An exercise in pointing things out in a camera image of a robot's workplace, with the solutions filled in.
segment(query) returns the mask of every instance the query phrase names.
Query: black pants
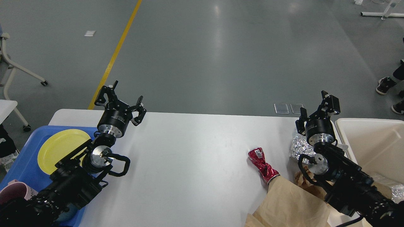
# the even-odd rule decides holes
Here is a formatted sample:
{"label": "black pants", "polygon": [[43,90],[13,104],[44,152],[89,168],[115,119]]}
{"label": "black pants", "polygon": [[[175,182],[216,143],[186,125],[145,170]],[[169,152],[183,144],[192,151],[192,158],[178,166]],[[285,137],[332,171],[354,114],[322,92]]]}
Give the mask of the black pants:
{"label": "black pants", "polygon": [[404,80],[404,65],[401,65],[393,73],[393,76],[399,80]]}
{"label": "black pants", "polygon": [[14,141],[8,136],[3,124],[0,124],[0,158],[14,153],[15,150]]}

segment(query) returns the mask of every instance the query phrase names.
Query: silver metal joint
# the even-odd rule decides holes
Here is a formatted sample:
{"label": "silver metal joint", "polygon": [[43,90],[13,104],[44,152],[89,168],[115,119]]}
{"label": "silver metal joint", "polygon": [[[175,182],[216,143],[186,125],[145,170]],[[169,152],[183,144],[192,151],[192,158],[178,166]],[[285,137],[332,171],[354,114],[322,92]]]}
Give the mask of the silver metal joint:
{"label": "silver metal joint", "polygon": [[112,153],[111,148],[101,145],[96,147],[90,156],[91,164],[98,168],[103,168],[112,163],[114,158],[105,157],[106,154]]}
{"label": "silver metal joint", "polygon": [[321,154],[315,154],[316,164],[309,164],[310,172],[316,175],[324,175],[328,171],[328,161]]}
{"label": "silver metal joint", "polygon": [[309,138],[308,142],[311,146],[314,146],[314,144],[316,144],[318,142],[332,143],[332,142],[334,142],[334,137],[332,135],[326,134],[326,133],[315,134]]}
{"label": "silver metal joint", "polygon": [[102,124],[98,127],[98,131],[108,133],[113,135],[115,138],[120,138],[122,136],[122,132],[115,126]]}

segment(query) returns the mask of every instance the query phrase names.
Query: pink cup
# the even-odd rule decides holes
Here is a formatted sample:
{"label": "pink cup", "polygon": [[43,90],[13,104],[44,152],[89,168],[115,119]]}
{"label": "pink cup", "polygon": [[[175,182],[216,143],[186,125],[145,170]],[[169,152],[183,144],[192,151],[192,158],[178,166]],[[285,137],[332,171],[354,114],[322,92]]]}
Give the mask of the pink cup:
{"label": "pink cup", "polygon": [[37,191],[24,182],[12,180],[0,191],[0,204],[4,204],[14,198],[24,198],[29,200],[32,196],[37,194]]}

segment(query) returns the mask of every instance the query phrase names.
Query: yellow floor line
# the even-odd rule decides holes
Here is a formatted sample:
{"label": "yellow floor line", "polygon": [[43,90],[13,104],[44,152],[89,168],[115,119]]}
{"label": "yellow floor line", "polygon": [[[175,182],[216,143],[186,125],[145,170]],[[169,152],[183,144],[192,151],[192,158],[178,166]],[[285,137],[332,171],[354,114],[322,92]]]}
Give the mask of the yellow floor line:
{"label": "yellow floor line", "polygon": [[108,76],[109,76],[109,73],[111,72],[112,66],[113,66],[114,63],[115,63],[115,60],[116,60],[116,57],[117,57],[118,54],[119,54],[119,51],[121,50],[122,44],[123,44],[124,41],[125,41],[126,35],[128,34],[128,31],[129,31],[129,29],[130,29],[130,26],[132,25],[133,19],[135,18],[136,13],[137,13],[137,10],[139,9],[139,6],[140,6],[141,3],[142,3],[142,0],[138,0],[138,1],[137,1],[137,4],[136,4],[136,6],[135,6],[135,9],[133,10],[132,15],[131,15],[130,18],[129,18],[129,21],[128,21],[126,27],[125,27],[125,30],[124,30],[124,32],[122,33],[121,39],[119,40],[118,45],[117,45],[116,48],[115,48],[114,54],[112,55],[111,60],[110,60],[109,63],[108,63],[107,69],[105,70],[104,75],[102,76],[101,81],[100,81],[100,83],[98,84],[97,90],[95,91],[94,96],[93,96],[93,98],[92,98],[90,104],[88,105],[88,108],[87,108],[87,109],[94,109],[94,106],[95,106],[95,105],[94,105],[94,101],[95,101],[95,99],[97,98],[98,91],[101,89],[101,87],[102,87],[102,86],[105,84],[105,82],[107,81],[107,78],[108,78]]}

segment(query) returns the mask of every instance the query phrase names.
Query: white chair leg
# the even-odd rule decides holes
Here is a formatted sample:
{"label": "white chair leg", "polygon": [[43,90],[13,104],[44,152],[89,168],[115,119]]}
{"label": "white chair leg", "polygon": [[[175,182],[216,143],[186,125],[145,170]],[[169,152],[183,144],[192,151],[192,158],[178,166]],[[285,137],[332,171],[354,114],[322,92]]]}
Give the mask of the white chair leg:
{"label": "white chair leg", "polygon": [[38,76],[37,74],[33,73],[32,71],[30,71],[30,70],[28,70],[28,69],[22,67],[21,65],[15,63],[15,62],[13,62],[13,61],[8,57],[8,55],[7,55],[7,52],[6,52],[6,41],[5,41],[5,40],[2,40],[2,42],[1,42],[1,50],[2,50],[2,56],[4,57],[5,61],[8,62],[10,65],[13,65],[14,67],[18,68],[19,70],[24,71],[24,72],[26,72],[27,74],[29,74],[29,75],[31,75],[31,76],[37,78],[37,79],[40,80],[41,82],[45,82],[45,81],[46,81],[43,77]]}
{"label": "white chair leg", "polygon": [[[9,89],[11,83],[13,82],[16,70],[17,70],[16,68],[12,68],[10,75],[8,76],[8,79],[6,80],[6,83],[4,84],[3,95],[6,100],[10,100],[10,97],[8,96],[8,89]],[[23,115],[20,113],[20,111],[17,108],[14,108],[14,112],[17,114],[17,117],[23,122],[24,131],[26,131],[26,128],[27,129],[29,128],[29,130],[31,130],[31,126],[29,126],[27,120],[23,117]]]}

